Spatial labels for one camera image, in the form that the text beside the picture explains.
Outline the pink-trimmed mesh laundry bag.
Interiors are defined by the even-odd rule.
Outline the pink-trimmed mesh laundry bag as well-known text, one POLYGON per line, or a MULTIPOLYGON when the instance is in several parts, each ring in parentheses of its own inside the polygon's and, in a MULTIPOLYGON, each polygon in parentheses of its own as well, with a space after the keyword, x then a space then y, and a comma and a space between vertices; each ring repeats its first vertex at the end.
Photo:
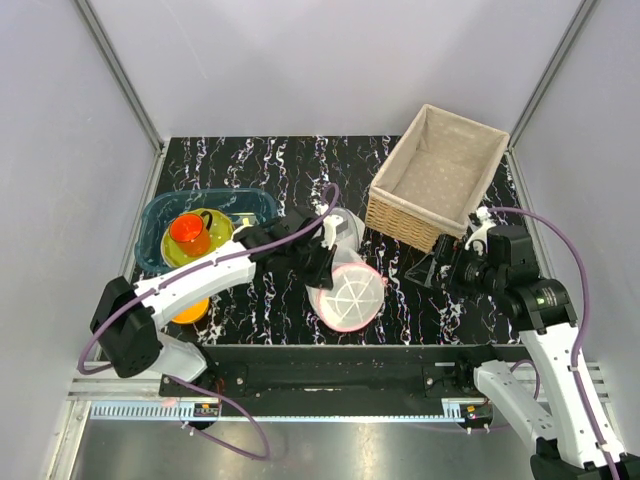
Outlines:
POLYGON ((356 251, 338 248, 331 275, 332 289, 307 287, 310 305, 331 330, 349 333, 361 330, 384 304, 385 281, 356 251))

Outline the teal plastic tub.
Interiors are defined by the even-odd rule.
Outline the teal plastic tub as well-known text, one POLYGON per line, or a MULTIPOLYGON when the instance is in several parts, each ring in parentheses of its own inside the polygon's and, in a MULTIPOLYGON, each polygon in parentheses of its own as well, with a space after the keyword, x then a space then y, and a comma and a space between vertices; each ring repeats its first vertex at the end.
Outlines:
POLYGON ((151 275, 172 269, 161 255, 161 240, 169 223, 178 215, 199 208, 214 209, 230 218, 234 230, 267 222, 277 216, 277 205, 267 192, 256 188, 214 188, 175 191, 151 201, 142 213, 134 248, 137 264, 151 275))

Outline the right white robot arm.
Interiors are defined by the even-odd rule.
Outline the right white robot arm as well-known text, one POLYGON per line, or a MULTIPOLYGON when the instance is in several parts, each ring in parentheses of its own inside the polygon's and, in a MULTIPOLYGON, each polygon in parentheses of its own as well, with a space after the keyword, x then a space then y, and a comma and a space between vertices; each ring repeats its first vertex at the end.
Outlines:
POLYGON ((561 282, 541 275, 522 226, 488 223, 463 242, 442 234, 415 267, 427 287, 489 296, 525 346, 548 405, 542 407, 491 347, 456 362, 454 384, 481 394, 530 449, 536 479, 636 479, 639 458, 613 431, 582 356, 571 356, 577 315, 561 282))

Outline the orange bowl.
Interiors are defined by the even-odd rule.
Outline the orange bowl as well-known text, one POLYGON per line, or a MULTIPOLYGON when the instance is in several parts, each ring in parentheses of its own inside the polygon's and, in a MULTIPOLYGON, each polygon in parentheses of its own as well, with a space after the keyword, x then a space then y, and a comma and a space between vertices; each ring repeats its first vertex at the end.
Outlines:
POLYGON ((210 307, 210 299, 205 298, 204 300, 190 306, 185 309, 178 315, 176 315, 172 322, 178 325, 189 325, 197 323, 202 320, 207 314, 210 307))

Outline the grey-trimmed mesh laundry bag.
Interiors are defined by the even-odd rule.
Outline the grey-trimmed mesh laundry bag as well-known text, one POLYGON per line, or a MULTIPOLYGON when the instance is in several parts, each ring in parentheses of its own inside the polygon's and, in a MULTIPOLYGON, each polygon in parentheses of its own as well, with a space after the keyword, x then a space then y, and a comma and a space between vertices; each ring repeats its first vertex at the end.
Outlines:
POLYGON ((365 233, 364 222, 351 210, 345 208, 335 208, 328 218, 340 219, 336 225, 335 245, 337 250, 334 263, 338 265, 361 262, 359 250, 365 233))

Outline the orange mug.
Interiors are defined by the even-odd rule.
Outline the orange mug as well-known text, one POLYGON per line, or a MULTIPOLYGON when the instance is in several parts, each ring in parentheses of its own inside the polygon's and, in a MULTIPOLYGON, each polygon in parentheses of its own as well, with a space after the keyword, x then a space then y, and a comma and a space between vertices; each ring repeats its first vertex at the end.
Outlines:
POLYGON ((213 216, 209 212, 184 213, 169 226, 169 236, 189 257, 204 255, 211 246, 209 229, 213 216))

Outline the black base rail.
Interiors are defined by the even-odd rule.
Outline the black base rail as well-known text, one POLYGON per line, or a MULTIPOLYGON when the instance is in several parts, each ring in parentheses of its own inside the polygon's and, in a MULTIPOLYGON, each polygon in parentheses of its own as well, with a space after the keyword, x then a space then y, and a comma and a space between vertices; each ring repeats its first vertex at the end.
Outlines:
POLYGON ((255 417, 442 416, 445 399, 479 397, 473 363, 527 358, 522 346, 257 346, 205 348, 198 386, 255 417))

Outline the yellow-green plate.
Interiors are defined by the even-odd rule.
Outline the yellow-green plate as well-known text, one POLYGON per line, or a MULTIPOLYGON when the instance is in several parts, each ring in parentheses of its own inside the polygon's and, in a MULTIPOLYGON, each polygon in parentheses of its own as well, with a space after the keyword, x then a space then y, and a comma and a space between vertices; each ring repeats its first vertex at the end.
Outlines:
POLYGON ((209 229, 211 246, 209 250, 201 256, 198 257, 189 257, 185 255, 179 247, 174 243, 174 241, 169 236, 169 226, 171 223, 180 215, 178 215, 175 219, 173 219, 169 226, 167 227, 162 240, 161 240, 161 255, 165 263, 171 268, 182 267, 192 261, 204 257, 210 253, 212 253, 217 248, 221 247, 224 243, 231 239, 234 227, 229 217, 218 210, 207 209, 207 208, 199 208, 196 210, 191 210, 185 213, 196 213, 201 214, 202 212, 209 212, 213 216, 213 223, 209 229))

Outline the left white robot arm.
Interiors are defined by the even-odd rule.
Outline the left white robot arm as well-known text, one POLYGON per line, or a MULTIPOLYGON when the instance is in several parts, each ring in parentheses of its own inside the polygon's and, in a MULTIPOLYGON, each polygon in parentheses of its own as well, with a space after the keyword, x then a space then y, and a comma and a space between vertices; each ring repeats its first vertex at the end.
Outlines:
POLYGON ((133 286, 124 277, 107 283, 90 323, 120 378, 147 370, 173 376, 196 396, 215 386, 216 372, 201 348, 163 334, 178 314, 220 292, 253 281, 258 273, 284 270, 304 285, 333 286, 338 216, 297 207, 264 224, 242 227, 212 253, 133 286))

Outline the wicker basket with liner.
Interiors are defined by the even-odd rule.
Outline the wicker basket with liner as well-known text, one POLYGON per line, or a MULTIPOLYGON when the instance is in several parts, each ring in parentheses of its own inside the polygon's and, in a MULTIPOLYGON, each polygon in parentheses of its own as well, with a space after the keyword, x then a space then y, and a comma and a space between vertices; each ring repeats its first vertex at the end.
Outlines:
POLYGON ((369 188, 365 225, 428 253, 438 237, 466 234, 510 135, 425 104, 369 188))

